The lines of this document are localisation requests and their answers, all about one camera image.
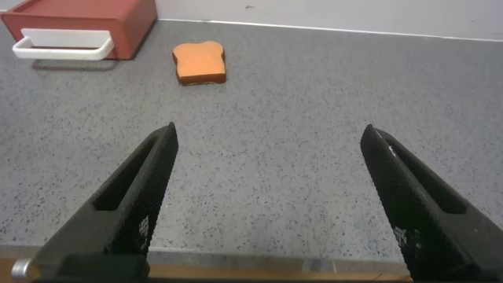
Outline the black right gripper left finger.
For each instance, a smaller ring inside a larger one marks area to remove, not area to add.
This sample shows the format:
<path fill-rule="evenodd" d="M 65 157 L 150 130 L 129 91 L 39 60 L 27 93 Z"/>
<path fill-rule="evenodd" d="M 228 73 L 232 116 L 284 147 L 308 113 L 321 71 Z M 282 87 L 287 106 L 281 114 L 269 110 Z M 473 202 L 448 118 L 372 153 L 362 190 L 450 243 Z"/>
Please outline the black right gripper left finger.
<path fill-rule="evenodd" d="M 40 281 L 136 281 L 178 152 L 175 125 L 153 131 L 33 259 Z"/>

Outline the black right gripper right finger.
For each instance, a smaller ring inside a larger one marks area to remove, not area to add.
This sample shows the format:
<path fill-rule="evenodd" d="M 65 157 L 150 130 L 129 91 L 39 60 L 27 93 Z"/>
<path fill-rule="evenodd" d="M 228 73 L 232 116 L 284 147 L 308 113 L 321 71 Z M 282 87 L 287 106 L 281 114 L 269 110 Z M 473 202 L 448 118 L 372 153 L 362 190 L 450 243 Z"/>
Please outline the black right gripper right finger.
<path fill-rule="evenodd" d="M 500 281 L 502 230 L 389 133 L 368 125 L 362 155 L 415 281 Z"/>

